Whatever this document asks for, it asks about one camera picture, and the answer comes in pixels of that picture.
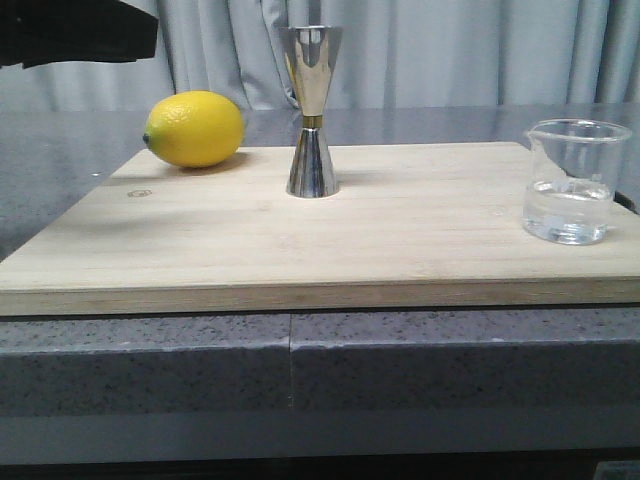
black object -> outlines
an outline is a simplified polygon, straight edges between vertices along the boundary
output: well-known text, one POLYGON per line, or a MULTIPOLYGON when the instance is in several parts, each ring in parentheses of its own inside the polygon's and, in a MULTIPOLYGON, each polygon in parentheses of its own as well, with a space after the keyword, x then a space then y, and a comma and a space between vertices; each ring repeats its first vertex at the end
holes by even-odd
POLYGON ((151 58, 157 32, 158 19, 118 0, 0 0, 0 67, 151 58))

gray countertop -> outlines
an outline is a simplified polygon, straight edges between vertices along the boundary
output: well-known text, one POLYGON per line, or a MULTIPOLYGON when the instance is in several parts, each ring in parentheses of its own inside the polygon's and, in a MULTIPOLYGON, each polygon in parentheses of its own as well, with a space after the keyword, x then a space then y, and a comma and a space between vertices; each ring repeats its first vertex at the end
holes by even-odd
MULTIPOLYGON (((292 145, 295 111, 244 144, 292 145)), ((330 144, 524 142, 640 105, 333 110, 330 144)), ((144 112, 0 114, 0 259, 143 147, 144 112)), ((640 308, 0 319, 0 463, 640 446, 640 308)))

water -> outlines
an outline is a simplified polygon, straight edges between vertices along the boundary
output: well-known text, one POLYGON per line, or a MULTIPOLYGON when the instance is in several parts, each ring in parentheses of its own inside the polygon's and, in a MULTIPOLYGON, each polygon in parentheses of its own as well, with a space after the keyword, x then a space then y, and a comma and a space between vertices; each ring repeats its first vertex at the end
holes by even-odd
POLYGON ((611 192, 578 178, 536 182, 527 187, 524 228, 555 243, 587 245, 604 238, 611 192))

glass beaker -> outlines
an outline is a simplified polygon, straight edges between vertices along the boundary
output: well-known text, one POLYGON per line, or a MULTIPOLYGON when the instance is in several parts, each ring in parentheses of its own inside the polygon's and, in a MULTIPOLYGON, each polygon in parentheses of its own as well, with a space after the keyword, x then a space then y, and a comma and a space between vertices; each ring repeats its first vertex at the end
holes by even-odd
POLYGON ((601 241, 631 130, 595 120, 552 119, 525 134, 533 167, 524 197, 525 230, 567 245, 601 241))

jigger gold band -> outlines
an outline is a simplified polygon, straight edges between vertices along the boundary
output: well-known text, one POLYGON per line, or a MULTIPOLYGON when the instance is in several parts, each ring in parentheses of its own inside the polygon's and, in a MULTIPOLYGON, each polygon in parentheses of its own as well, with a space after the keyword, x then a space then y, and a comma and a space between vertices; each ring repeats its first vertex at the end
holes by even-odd
POLYGON ((322 127, 322 115, 316 115, 309 117, 302 116, 302 128, 321 128, 322 127))

